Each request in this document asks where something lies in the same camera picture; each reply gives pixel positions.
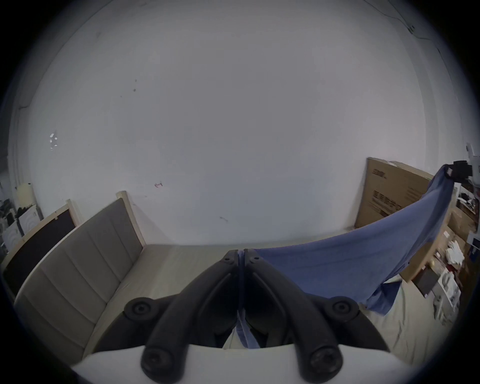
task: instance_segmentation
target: white cloth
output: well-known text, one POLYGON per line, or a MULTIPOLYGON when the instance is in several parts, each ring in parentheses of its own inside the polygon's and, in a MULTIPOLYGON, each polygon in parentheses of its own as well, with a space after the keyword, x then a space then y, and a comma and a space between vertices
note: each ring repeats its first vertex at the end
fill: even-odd
POLYGON ((450 265, 453 265, 456 269, 460 269, 465 257, 456 240, 448 242, 446 257, 450 265))

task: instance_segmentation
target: bed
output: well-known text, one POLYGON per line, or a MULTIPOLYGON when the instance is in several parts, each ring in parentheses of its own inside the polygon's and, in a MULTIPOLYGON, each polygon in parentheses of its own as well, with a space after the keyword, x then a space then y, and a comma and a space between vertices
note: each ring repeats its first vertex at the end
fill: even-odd
MULTIPOLYGON (((270 247, 275 244, 261 245, 270 247)), ((98 320, 85 348, 84 357, 92 352, 100 337, 128 301, 137 297, 156 299, 179 293, 230 249, 232 246, 147 246, 98 320)), ((402 281, 395 303, 386 316, 365 309, 363 312, 385 339, 390 351, 409 364, 426 362, 450 330, 449 326, 443 326, 434 319, 433 297, 424 298, 412 282, 402 281)), ((224 348, 244 346, 234 332, 224 348)))
MULTIPOLYGON (((145 244, 126 192, 117 198, 53 247, 30 272, 15 298, 15 309, 24 324, 69 365, 92 353, 128 301, 181 292, 229 250, 305 244, 325 238, 223 246, 145 244)), ((424 362, 448 332, 435 323, 429 300, 412 283, 402 283, 385 317, 366 311, 392 353, 403 361, 424 362)), ((225 348, 242 348, 235 333, 225 348)))

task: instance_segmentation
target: white wall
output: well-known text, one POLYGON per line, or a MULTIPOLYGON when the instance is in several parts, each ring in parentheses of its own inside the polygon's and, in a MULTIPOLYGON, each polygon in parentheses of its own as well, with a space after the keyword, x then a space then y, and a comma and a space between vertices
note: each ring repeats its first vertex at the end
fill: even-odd
POLYGON ((209 4, 116 0, 63 46, 18 139, 45 215, 125 189, 147 242, 308 237, 353 224, 366 157, 464 157, 466 85, 397 21, 362 1, 209 4))
POLYGON ((3 169, 0 171, 0 201, 3 202, 3 200, 6 199, 13 201, 12 186, 10 185, 8 169, 3 169))

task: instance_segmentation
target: black fabric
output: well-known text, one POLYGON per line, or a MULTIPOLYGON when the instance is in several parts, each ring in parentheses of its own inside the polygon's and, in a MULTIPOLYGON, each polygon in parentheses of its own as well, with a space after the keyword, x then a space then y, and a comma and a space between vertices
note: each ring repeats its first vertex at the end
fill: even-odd
POLYGON ((41 228, 18 250, 3 271, 3 278, 15 295, 38 262, 74 228, 67 210, 41 228))

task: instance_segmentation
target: mattress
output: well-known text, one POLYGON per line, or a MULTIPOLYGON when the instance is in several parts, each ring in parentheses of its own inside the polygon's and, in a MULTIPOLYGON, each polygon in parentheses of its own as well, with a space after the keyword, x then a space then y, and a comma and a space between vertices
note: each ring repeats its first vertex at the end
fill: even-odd
POLYGON ((435 354, 452 327, 435 320, 433 300, 432 293, 425 298, 413 282, 402 281, 394 305, 385 316, 362 311, 380 332, 391 353, 417 365, 435 354))
MULTIPOLYGON (((84 357, 92 353, 108 326, 130 300, 137 297, 158 299, 180 293, 195 277, 231 249, 294 245, 314 240, 320 238, 273 244, 145 246, 98 320, 85 348, 84 357)), ((408 363, 424 362, 448 332, 433 318, 432 302, 425 299, 412 283, 402 283, 394 305, 386 316, 370 311, 365 311, 365 314, 379 330, 392 353, 408 363)), ((224 348, 242 348, 235 333, 227 340, 224 348)))

